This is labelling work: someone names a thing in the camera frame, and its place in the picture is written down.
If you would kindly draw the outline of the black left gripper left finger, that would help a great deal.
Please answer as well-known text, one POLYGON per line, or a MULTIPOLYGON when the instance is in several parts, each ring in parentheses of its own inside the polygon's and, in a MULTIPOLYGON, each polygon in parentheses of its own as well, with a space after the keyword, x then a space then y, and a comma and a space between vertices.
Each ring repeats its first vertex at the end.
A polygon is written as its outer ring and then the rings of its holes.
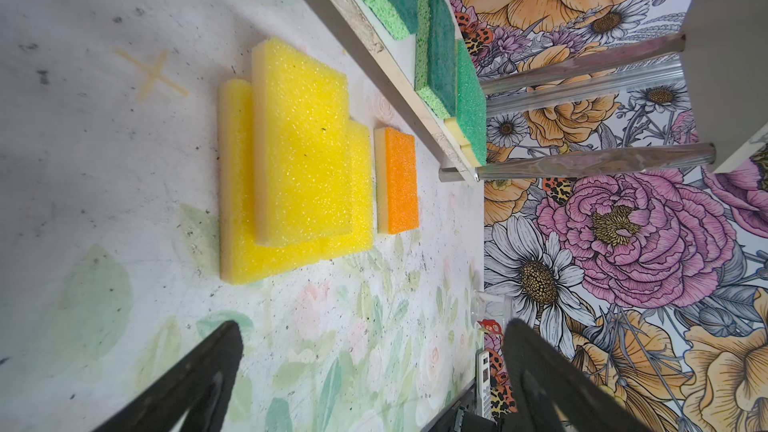
POLYGON ((219 431, 243 355, 239 325, 223 322, 99 431, 219 431))

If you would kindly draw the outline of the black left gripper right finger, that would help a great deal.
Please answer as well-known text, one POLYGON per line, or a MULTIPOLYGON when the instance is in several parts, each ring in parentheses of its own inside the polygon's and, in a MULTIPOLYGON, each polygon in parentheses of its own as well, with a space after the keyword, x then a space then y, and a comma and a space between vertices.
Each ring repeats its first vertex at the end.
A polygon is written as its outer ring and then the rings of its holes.
POLYGON ((517 406, 503 431, 562 431, 560 414, 578 431, 648 429, 523 320, 506 325, 502 355, 517 406))

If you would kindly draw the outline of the light green sponge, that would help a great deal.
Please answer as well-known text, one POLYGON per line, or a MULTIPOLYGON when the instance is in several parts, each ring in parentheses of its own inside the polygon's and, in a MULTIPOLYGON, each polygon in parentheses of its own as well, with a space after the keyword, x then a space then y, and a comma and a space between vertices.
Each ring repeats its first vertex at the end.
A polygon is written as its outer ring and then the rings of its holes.
POLYGON ((457 39, 457 101, 454 116, 444 120, 461 146, 486 145, 486 96, 465 43, 457 39))
POLYGON ((461 146, 461 152, 463 153, 464 157, 467 159, 467 161, 470 163, 472 167, 481 167, 482 164, 477 159, 472 146, 470 144, 462 145, 461 146))

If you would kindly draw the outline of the dark green scouring sponge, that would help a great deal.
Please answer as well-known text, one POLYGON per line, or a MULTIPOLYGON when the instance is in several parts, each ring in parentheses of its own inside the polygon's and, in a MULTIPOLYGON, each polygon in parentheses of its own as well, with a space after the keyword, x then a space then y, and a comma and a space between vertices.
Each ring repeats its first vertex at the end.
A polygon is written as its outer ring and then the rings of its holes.
POLYGON ((415 82, 420 98, 439 119, 456 115, 457 44, 452 9, 445 0, 418 0, 415 82))

